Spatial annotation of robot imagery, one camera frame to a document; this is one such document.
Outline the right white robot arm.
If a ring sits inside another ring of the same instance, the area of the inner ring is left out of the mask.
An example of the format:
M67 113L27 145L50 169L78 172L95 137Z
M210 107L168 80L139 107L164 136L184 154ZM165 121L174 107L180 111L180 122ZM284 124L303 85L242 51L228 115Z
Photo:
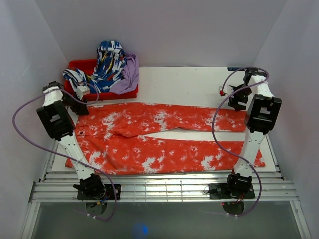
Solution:
M255 164L260 145L274 128L282 100L275 97L265 82L268 73L257 68L245 68L243 84L228 86L232 96L228 105L236 111L246 110L245 140L237 163L227 178L225 192L231 198L254 198L251 165Z

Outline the red white tie-dye trousers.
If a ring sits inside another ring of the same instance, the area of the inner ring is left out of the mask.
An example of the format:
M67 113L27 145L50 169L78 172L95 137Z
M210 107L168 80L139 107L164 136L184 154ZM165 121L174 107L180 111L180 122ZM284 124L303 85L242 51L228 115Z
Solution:
M76 123L76 139L88 162L111 175L230 170L243 141L153 137L173 129L242 133L245 112L147 103L91 106Z

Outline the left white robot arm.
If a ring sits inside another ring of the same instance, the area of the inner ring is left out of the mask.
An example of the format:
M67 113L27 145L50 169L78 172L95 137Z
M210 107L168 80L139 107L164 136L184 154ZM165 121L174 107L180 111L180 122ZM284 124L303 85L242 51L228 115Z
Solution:
M101 199L105 196L106 187L102 183L100 176L95 174L95 170L88 167L75 134L75 124L67 108L78 116L87 116L89 111L86 100L81 100L78 96L72 99L62 92L63 85L53 81L42 88L44 104L36 110L46 132L50 138L58 141L63 147L66 155L75 159L72 161L76 170L79 184L73 185L75 189L85 196L94 199Z

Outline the red plastic bin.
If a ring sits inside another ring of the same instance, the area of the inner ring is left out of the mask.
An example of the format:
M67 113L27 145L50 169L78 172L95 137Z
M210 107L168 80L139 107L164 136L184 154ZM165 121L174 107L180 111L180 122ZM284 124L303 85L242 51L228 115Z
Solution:
M96 59L73 60L69 62L68 68L78 68L84 71L86 74L91 75L96 66L96 63L97 63ZM64 89L72 95L75 94L71 87L71 84L67 80L64 80ZM101 93L99 94L99 100L105 101L105 100L134 99L134 98L137 98L138 91L139 91L139 87L136 86L136 88L133 91L120 94L120 95L117 95L114 93ZM95 101L96 97L97 97L97 94L88 94L84 96L84 98L87 101Z

